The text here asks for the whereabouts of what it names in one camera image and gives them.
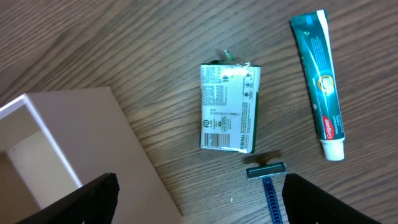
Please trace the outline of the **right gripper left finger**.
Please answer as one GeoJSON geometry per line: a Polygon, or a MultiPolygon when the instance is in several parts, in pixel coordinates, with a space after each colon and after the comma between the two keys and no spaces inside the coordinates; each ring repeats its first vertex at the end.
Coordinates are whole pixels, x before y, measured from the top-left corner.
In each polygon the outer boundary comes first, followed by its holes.
{"type": "Polygon", "coordinates": [[[17,224],[111,224],[118,204],[115,173],[105,173],[17,224]]]}

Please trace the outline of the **blue disposable razor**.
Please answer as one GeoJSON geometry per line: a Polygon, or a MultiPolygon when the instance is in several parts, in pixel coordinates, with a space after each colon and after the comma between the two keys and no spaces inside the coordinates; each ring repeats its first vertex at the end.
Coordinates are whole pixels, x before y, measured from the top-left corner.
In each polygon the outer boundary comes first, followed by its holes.
{"type": "Polygon", "coordinates": [[[246,169],[247,179],[262,180],[269,213],[271,215],[271,220],[273,224],[283,224],[283,220],[280,212],[279,202],[277,199],[277,193],[272,182],[272,177],[285,174],[286,172],[287,170],[283,162],[246,169]]]}

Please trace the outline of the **green toothpaste tube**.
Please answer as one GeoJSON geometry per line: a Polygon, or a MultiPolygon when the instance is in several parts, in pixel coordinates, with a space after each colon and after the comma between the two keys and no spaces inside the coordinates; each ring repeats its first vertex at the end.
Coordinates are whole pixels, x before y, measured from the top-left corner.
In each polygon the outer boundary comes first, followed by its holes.
{"type": "Polygon", "coordinates": [[[324,9],[291,18],[315,126],[326,159],[345,158],[345,130],[331,52],[328,16],[324,9]]]}

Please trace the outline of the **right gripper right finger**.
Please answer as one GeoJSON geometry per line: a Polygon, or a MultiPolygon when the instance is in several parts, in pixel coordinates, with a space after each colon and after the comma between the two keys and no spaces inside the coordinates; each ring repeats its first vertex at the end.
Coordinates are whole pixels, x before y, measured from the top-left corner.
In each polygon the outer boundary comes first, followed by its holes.
{"type": "Polygon", "coordinates": [[[285,176],[282,198],[290,224],[378,224],[297,174],[285,176]]]}

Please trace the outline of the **green white soap packet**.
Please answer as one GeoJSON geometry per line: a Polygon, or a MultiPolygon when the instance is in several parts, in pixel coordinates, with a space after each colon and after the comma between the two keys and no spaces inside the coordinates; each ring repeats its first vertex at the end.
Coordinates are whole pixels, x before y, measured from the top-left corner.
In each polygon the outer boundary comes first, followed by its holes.
{"type": "Polygon", "coordinates": [[[200,147],[251,154],[255,151],[261,67],[224,50],[200,66],[200,147]]]}

